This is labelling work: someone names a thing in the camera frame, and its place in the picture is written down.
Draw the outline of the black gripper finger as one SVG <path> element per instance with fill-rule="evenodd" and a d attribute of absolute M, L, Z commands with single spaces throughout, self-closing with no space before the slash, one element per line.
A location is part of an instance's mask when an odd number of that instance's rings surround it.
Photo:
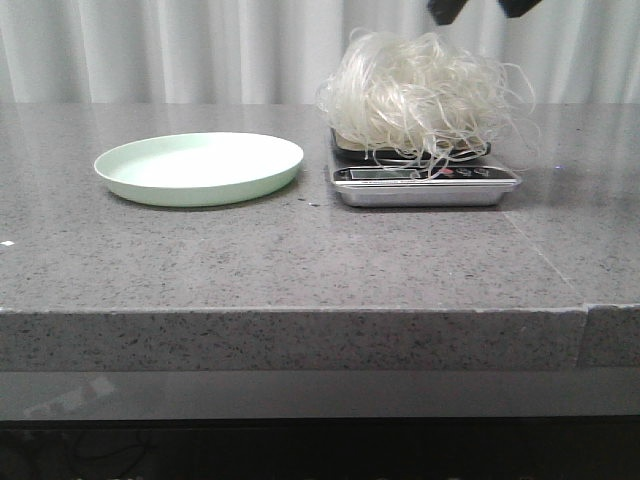
<path fill-rule="evenodd" d="M 427 9 L 437 25 L 451 25 L 466 3 L 467 0 L 429 0 Z"/>
<path fill-rule="evenodd" d="M 537 6 L 541 0 L 499 0 L 507 18 L 519 18 Z"/>

